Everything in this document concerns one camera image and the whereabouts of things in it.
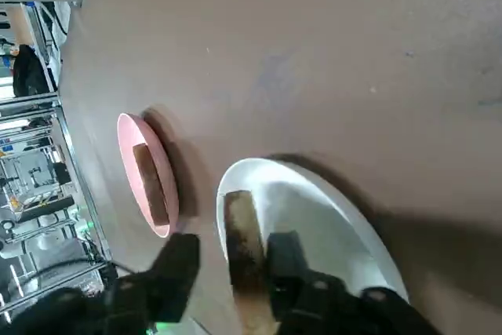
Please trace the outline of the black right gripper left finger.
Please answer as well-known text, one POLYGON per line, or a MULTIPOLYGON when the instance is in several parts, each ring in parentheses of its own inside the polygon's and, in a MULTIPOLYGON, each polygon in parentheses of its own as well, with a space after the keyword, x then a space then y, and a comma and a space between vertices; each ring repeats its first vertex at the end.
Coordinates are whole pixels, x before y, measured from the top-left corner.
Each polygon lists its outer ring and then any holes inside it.
POLYGON ((197 235, 176 233, 146 271, 112 281, 93 297, 64 287, 23 312, 24 334, 145 334, 179 322, 200 268, 197 235))

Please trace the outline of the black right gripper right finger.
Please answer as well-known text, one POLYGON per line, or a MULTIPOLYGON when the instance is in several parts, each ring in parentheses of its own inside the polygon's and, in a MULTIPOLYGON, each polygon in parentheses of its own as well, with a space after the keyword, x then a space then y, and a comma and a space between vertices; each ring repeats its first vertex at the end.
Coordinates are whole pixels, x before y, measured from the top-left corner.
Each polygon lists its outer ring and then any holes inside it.
POLYGON ((394 290, 349 293, 343 280, 310 269, 295 231, 267 239, 267 283, 278 334, 437 334, 394 290))

